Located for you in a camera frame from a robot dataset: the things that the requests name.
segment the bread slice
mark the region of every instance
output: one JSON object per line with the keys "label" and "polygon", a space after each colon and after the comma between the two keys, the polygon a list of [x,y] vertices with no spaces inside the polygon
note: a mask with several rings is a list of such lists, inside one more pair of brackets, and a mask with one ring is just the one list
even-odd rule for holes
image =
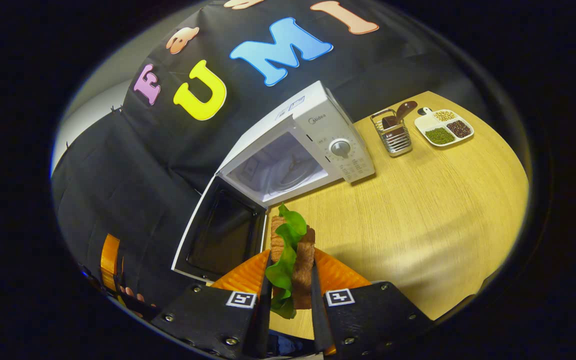
{"label": "bread slice", "polygon": [[[284,251],[284,239],[275,232],[286,220],[281,216],[273,216],[270,219],[270,258],[272,262],[279,261]],[[296,310],[312,309],[311,284],[313,283],[312,271],[315,259],[315,230],[306,226],[304,235],[297,244],[297,260],[292,268],[292,303]],[[279,289],[272,288],[273,296]]]}
{"label": "bread slice", "polygon": [[297,260],[292,268],[292,303],[295,309],[312,309],[311,284],[315,259],[315,230],[307,227],[297,244]]}
{"label": "bread slice", "polygon": [[279,257],[284,251],[284,239],[277,235],[275,231],[285,223],[286,219],[281,216],[273,216],[270,219],[270,259],[272,259],[273,264],[279,261]]}

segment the white divided tray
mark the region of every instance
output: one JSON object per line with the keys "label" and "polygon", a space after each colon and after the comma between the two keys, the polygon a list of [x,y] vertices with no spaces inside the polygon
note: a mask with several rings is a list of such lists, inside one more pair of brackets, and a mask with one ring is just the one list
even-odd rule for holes
{"label": "white divided tray", "polygon": [[[454,118],[451,118],[448,121],[440,121],[437,117],[435,117],[435,114],[438,112],[450,112],[454,115]],[[460,120],[462,123],[466,124],[466,126],[468,126],[468,128],[470,128],[470,134],[468,134],[464,137],[457,137],[457,135],[455,135],[455,133],[452,132],[446,126],[450,123],[454,123],[457,120]],[[452,145],[456,142],[463,141],[463,140],[468,139],[469,137],[475,135],[475,129],[473,129],[473,126],[471,126],[470,123],[468,123],[468,121],[464,120],[463,117],[459,116],[459,114],[457,114],[457,112],[454,112],[453,110],[447,110],[447,109],[437,110],[437,111],[427,113],[424,116],[419,116],[418,118],[416,118],[414,120],[414,126],[416,126],[416,128],[419,130],[419,132],[421,132],[421,135],[423,135],[423,137],[425,137],[425,139],[430,144],[432,144],[434,146]],[[442,144],[434,143],[434,142],[430,141],[428,136],[426,136],[426,132],[428,132],[430,130],[439,129],[439,128],[443,128],[444,130],[446,130],[446,132],[448,132],[448,134],[451,134],[454,137],[454,141],[451,141],[448,143],[442,143]]]}

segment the microwave window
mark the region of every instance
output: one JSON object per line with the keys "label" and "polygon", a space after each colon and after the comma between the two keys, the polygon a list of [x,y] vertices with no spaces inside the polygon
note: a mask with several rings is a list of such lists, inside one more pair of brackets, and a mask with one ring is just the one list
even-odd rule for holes
{"label": "microwave window", "polygon": [[286,132],[242,162],[228,177],[266,200],[326,175],[306,148]]}
{"label": "microwave window", "polygon": [[199,269],[226,274],[244,262],[250,252],[250,226],[254,210],[219,191],[207,221],[192,244],[188,263]]}

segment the blue letter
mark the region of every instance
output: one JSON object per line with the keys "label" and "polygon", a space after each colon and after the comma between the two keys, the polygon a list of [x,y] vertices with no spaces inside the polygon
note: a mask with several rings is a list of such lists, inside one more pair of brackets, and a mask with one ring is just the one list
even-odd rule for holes
{"label": "blue letter", "polygon": [[295,23],[292,17],[282,18],[270,25],[274,43],[244,41],[230,53],[231,59],[243,59],[265,77],[263,82],[271,87],[288,75],[285,68],[276,68],[268,62],[272,60],[291,68],[299,66],[293,46],[301,51],[304,60],[317,59],[332,50],[332,44],[319,41]]}

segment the yellow letter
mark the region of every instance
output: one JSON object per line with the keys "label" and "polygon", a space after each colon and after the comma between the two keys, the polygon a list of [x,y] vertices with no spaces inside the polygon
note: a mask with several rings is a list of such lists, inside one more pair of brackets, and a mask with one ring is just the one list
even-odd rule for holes
{"label": "yellow letter", "polygon": [[190,70],[190,79],[198,78],[212,91],[208,102],[201,102],[188,89],[188,83],[184,82],[176,89],[172,102],[181,105],[185,111],[199,121],[208,120],[215,116],[226,101],[226,84],[206,67],[206,60],[199,61]]}
{"label": "yellow letter", "polygon": [[178,32],[175,32],[174,35],[169,39],[166,44],[166,49],[170,49],[170,53],[173,55],[177,54],[186,46],[186,44],[188,44],[190,40],[192,40],[192,38],[195,37],[195,35],[197,35],[198,32],[199,27],[195,27],[194,29],[191,29],[190,27],[184,27]]}
{"label": "yellow letter", "polygon": [[223,7],[232,8],[233,10],[241,10],[261,2],[263,2],[263,0],[230,0],[229,2],[226,2]]}

